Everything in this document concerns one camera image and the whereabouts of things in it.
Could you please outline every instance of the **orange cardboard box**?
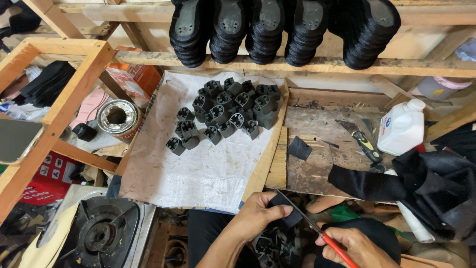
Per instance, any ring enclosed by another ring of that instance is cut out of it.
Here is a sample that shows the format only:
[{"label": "orange cardboard box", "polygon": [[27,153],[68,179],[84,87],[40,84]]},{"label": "orange cardboard box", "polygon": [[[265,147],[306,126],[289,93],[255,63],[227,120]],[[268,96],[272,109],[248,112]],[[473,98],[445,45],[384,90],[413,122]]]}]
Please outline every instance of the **orange cardboard box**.
[{"label": "orange cardboard box", "polygon": [[[117,46],[116,50],[141,51],[142,49]],[[152,65],[108,63],[106,70],[131,95],[148,100],[161,79],[160,74]]]}]

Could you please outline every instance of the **black pants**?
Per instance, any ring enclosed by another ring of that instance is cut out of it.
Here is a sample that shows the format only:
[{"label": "black pants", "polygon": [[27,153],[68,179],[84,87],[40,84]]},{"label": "black pants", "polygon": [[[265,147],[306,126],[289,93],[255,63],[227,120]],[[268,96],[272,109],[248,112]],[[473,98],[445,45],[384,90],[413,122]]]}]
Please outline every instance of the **black pants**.
[{"label": "black pants", "polygon": [[[188,267],[195,268],[213,241],[225,226],[233,219],[232,215],[221,213],[190,210],[187,218],[188,233]],[[353,219],[345,222],[325,224],[322,229],[329,227],[358,228],[362,233],[383,249],[396,263],[400,264],[400,246],[397,237],[383,223],[369,218]],[[343,268],[322,256],[324,246],[317,247],[315,268]],[[238,256],[236,268],[259,268],[258,259],[248,247],[244,247]]]}]

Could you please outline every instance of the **metal can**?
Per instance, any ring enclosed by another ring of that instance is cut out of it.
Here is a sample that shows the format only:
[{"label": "metal can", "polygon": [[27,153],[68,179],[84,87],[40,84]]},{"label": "metal can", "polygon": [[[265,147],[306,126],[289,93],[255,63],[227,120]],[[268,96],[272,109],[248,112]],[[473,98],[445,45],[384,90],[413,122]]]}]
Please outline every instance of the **metal can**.
[{"label": "metal can", "polygon": [[99,128],[121,141],[130,144],[142,123],[143,113],[134,103],[114,100],[105,103],[96,120]]}]

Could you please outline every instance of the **pink paper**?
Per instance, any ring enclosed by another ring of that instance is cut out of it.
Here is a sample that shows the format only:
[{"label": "pink paper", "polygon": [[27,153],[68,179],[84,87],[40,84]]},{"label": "pink paper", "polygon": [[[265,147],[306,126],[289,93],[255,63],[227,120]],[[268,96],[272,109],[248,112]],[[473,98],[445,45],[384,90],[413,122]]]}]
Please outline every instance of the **pink paper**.
[{"label": "pink paper", "polygon": [[109,96],[97,86],[82,102],[78,116],[69,125],[74,128],[79,123],[86,123],[96,119],[98,109],[106,102]]}]

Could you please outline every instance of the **human hand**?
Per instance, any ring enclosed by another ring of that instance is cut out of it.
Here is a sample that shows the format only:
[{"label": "human hand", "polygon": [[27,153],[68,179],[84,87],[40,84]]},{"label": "human hand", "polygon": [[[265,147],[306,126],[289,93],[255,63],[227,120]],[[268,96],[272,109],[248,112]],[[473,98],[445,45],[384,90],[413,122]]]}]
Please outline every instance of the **human hand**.
[{"label": "human hand", "polygon": [[222,233],[240,241],[249,242],[259,235],[270,222],[289,216],[293,211],[292,206],[279,205],[266,208],[276,194],[275,192],[251,194]]},{"label": "human hand", "polygon": [[[400,266],[390,258],[390,256],[377,247],[366,235],[357,228],[342,229],[330,227],[325,233],[336,242],[344,245],[345,252],[360,268],[400,268]],[[319,237],[316,240],[318,246],[326,243]],[[326,246],[322,251],[322,256],[333,262],[340,263],[349,268],[339,255],[330,247]]]}]

